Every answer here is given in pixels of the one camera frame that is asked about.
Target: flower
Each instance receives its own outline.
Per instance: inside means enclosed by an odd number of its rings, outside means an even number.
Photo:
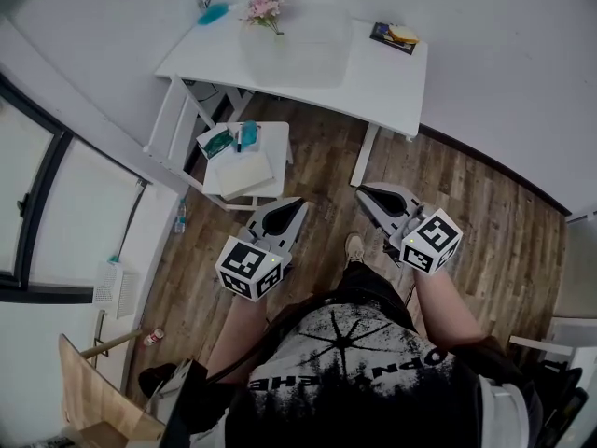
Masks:
[[[283,0],[250,0],[246,6],[243,20],[249,24],[257,24],[271,28],[277,35],[283,35],[278,30],[278,15]]]

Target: bottle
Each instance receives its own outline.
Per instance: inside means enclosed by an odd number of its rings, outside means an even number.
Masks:
[[[147,335],[144,340],[143,344],[148,347],[153,345],[154,343],[159,342],[161,339],[164,338],[164,331],[162,329],[155,329],[149,335]]]
[[[184,234],[185,226],[187,225],[187,206],[185,205],[185,198],[180,200],[178,205],[178,212],[176,213],[176,221],[174,222],[174,233]]]

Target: wooden floor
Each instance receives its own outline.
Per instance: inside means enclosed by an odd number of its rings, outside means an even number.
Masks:
[[[367,124],[265,95],[253,98],[243,119],[290,123],[295,163],[287,168],[285,195],[311,203],[293,250],[295,269],[268,296],[271,316],[335,287],[350,231],[363,235],[366,262],[406,297],[411,270],[399,270],[382,253],[382,234],[361,213],[349,186]],[[545,336],[562,275],[565,224],[559,213],[493,169],[422,135],[408,143],[381,131],[364,181],[404,185],[460,226],[464,240],[447,268],[484,329],[502,345],[510,334]],[[187,210],[187,231],[170,237],[143,318],[144,329],[161,327],[166,336],[151,347],[139,341],[133,355],[127,392],[139,403],[141,370],[186,357],[206,362],[232,298],[219,287],[214,264],[248,215],[226,213],[193,189]],[[416,295],[409,310],[424,333]]]

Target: tissue box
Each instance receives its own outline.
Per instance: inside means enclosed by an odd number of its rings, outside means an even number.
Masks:
[[[229,137],[222,137],[222,142],[219,146],[216,147],[215,151],[207,151],[206,147],[209,144],[209,142],[223,133],[228,133]],[[197,136],[197,144],[199,145],[199,149],[203,153],[203,156],[205,156],[205,158],[207,158],[208,160],[220,154],[224,149],[230,146],[230,144],[232,144],[233,141],[234,137],[232,136],[232,133],[228,128],[228,125],[225,123],[217,123],[213,129]]]

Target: white desk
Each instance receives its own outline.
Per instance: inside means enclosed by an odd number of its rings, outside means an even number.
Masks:
[[[250,77],[238,44],[243,23],[233,13],[208,26],[194,26],[170,51],[156,76],[225,85],[238,118],[251,94],[241,98],[236,88],[275,94],[318,105],[369,122],[351,184],[361,183],[379,127],[404,134],[419,131],[427,66],[427,45],[412,55],[371,40],[372,23],[353,20],[353,42],[346,75],[337,88],[261,87]]]

